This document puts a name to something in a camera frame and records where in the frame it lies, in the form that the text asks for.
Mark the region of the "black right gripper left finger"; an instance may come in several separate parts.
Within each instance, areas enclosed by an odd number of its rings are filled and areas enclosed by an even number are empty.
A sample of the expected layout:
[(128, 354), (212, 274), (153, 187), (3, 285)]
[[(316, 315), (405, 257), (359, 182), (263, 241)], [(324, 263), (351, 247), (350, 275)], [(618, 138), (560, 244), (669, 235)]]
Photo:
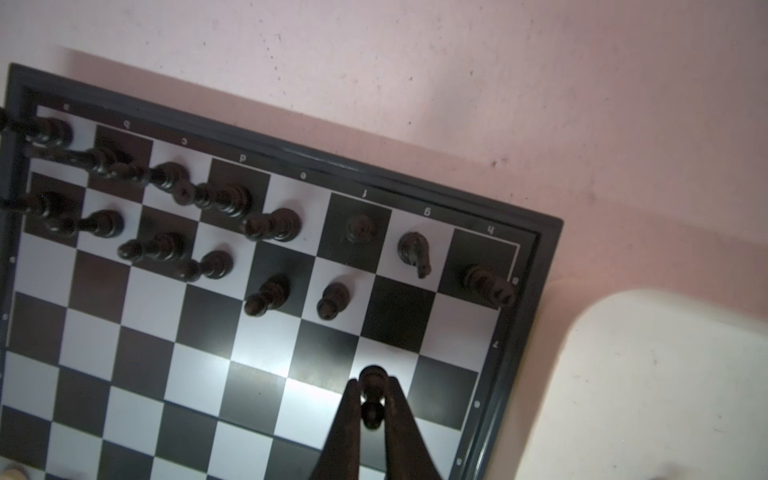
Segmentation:
[(359, 479), (360, 427), (361, 391), (358, 380), (350, 379), (342, 394), (323, 449), (310, 475), (312, 480)]

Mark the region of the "black chess pawn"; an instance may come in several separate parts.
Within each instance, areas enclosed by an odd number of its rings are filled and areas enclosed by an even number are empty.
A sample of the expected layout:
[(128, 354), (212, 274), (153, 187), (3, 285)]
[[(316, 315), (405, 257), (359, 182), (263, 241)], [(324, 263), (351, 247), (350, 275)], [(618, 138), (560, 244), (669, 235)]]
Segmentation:
[(378, 365), (365, 367), (358, 377), (363, 402), (361, 419), (368, 430), (377, 430), (385, 419), (385, 390), (388, 374)]

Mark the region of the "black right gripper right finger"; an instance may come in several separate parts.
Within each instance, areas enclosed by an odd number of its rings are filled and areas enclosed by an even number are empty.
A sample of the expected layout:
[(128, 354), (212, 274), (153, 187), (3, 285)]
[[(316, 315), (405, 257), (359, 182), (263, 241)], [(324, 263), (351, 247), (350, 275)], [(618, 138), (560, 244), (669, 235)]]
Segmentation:
[(440, 480), (398, 379), (384, 390), (386, 478)]

